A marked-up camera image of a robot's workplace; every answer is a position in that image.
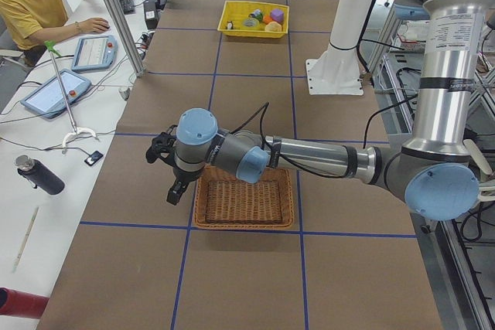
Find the table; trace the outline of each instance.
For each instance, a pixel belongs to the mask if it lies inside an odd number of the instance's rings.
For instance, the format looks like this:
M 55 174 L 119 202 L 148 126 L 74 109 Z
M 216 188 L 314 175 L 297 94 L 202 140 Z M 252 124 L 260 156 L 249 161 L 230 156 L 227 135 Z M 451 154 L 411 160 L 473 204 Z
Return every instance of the table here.
M 188 108 L 232 129 L 269 100 L 266 134 L 355 146 L 378 109 L 366 83 L 362 97 L 309 95 L 305 62 L 339 0 L 247 1 L 290 6 L 288 35 L 225 37 L 225 0 L 168 1 L 38 330 L 442 327 L 408 210 L 383 189 L 292 172 L 283 231 L 198 229 L 192 185 L 165 203 L 172 169 L 145 152 Z M 387 145 L 379 118 L 369 140 Z
M 114 35 L 120 42 L 103 0 L 83 0 L 68 22 L 82 21 L 90 17 L 108 19 L 111 28 L 105 34 Z M 126 15 L 126 20 L 136 40 L 142 32 L 147 31 L 142 6 L 137 7 L 135 13 Z M 61 55 L 73 54 L 77 41 L 78 38 L 72 38 L 57 44 L 56 49 Z M 92 83 L 97 83 L 124 58 L 125 50 L 120 45 L 110 69 L 85 73 L 84 76 Z M 39 63 L 49 59 L 45 53 Z M 71 63 L 72 59 L 57 60 L 60 69 L 69 69 Z M 99 151 L 107 154 L 114 137 L 115 125 L 126 105 L 118 89 L 132 86 L 135 80 L 131 64 L 126 60 L 123 60 L 114 72 L 114 75 L 101 84 L 97 92 L 72 106 L 78 125 L 92 128 L 100 133 L 98 140 L 82 139 L 70 144 L 69 147 L 77 146 L 90 153 Z M 26 80 L 44 83 L 54 75 L 52 63 L 44 63 L 35 68 Z M 12 112 L 1 116 L 0 121 L 34 115 L 21 104 L 17 104 L 35 89 L 34 85 L 29 85 L 32 84 L 19 88 L 4 109 L 4 113 L 11 109 Z M 61 144 L 65 134 L 70 131 L 72 128 L 67 113 L 52 120 L 36 117 L 0 124 L 0 137 L 38 148 Z M 50 296 L 105 157 L 93 167 L 89 167 L 84 164 L 87 156 L 76 149 L 68 150 L 66 154 L 62 151 L 35 151 L 2 140 L 0 140 L 0 153 L 2 153 L 0 157 L 0 179 L 2 179 L 2 201 L 0 202 L 0 215 L 2 215 L 0 219 L 0 277 L 2 279 L 0 286 Z M 19 155 L 39 159 L 65 182 L 65 189 L 55 196 L 50 196 L 40 189 L 32 189 L 15 169 L 14 161 Z M 39 208 L 36 221 L 32 226 L 19 265 L 13 272 L 15 259 L 36 208 Z M 0 328 L 30 330 L 35 328 L 37 323 L 37 320 L 0 316 Z

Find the pen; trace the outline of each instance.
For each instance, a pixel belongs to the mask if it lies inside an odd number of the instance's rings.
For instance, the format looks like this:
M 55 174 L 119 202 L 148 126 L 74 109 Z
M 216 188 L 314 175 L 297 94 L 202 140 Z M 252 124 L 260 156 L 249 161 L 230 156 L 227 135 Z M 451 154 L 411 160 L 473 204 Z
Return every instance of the pen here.
M 28 242 L 28 238 L 29 238 L 29 234 L 31 233 L 32 225 L 34 224 L 36 216 L 38 215 L 38 210 L 39 210 L 39 206 L 37 206 L 36 209 L 34 209 L 34 213 L 32 214 L 32 217 L 31 217 L 31 222 L 29 223 L 26 234 L 24 235 L 24 239 L 22 240 L 21 248 L 19 249 L 19 252 L 17 253 L 17 258 L 15 259 L 14 269 L 12 270 L 12 273 L 14 273 L 15 270 L 17 270 L 17 266 L 19 265 L 19 262 L 21 261 L 21 256 L 22 256 L 22 253 L 24 252 L 24 248 L 26 247 L 26 244 Z

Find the yellow shirt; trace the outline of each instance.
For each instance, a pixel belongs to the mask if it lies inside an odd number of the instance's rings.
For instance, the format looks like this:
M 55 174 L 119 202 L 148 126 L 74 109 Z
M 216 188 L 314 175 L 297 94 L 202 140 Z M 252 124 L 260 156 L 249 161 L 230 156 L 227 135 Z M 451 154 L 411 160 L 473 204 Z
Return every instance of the yellow shirt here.
M 36 45 L 27 39 L 34 32 L 60 27 L 67 22 L 62 0 L 0 0 L 0 15 L 15 44 L 22 50 Z

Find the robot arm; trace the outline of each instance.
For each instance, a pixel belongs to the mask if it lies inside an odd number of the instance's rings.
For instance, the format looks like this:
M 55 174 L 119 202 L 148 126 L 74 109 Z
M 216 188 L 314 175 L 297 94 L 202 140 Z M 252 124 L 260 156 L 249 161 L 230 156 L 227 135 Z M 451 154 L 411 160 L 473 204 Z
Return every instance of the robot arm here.
M 408 157 L 390 148 L 358 150 L 288 138 L 263 140 L 246 131 L 231 134 L 218 128 L 215 117 L 201 108 L 182 115 L 176 136 L 172 129 L 152 140 L 146 158 L 150 163 L 160 158 L 173 167 L 176 181 L 167 201 L 174 205 L 189 183 L 201 176 L 205 164 L 250 183 L 257 182 L 267 166 L 302 169 L 326 178 L 357 178 L 406 202 L 409 198 L 413 211 L 437 220 L 457 217 L 473 206 L 478 195 L 478 182 L 465 165 Z
M 232 134 L 218 128 L 209 111 L 192 109 L 180 118 L 177 136 L 171 128 L 154 138 L 147 152 L 148 162 L 160 158 L 174 169 L 176 181 L 167 201 L 177 204 L 209 163 L 246 182 L 256 182 L 266 166 L 299 168 L 328 178 L 359 178 L 390 191 L 412 211 L 433 220 L 453 219 L 473 207 L 478 181 L 466 167 L 469 152 L 463 132 L 483 20 L 495 0 L 404 0 L 403 4 L 424 6 L 431 21 L 415 125 L 400 152 Z

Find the green handle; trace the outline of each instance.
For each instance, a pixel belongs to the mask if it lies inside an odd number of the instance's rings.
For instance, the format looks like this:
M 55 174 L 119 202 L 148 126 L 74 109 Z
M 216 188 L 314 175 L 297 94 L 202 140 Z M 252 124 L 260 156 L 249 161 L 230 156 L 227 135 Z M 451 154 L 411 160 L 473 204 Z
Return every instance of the green handle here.
M 58 57 L 61 57 L 60 53 L 58 53 L 56 50 L 55 50 L 55 42 L 52 41 L 52 40 L 47 40 L 45 41 L 45 46 L 46 48 L 52 52 L 52 53 L 55 53 L 56 55 L 58 55 Z

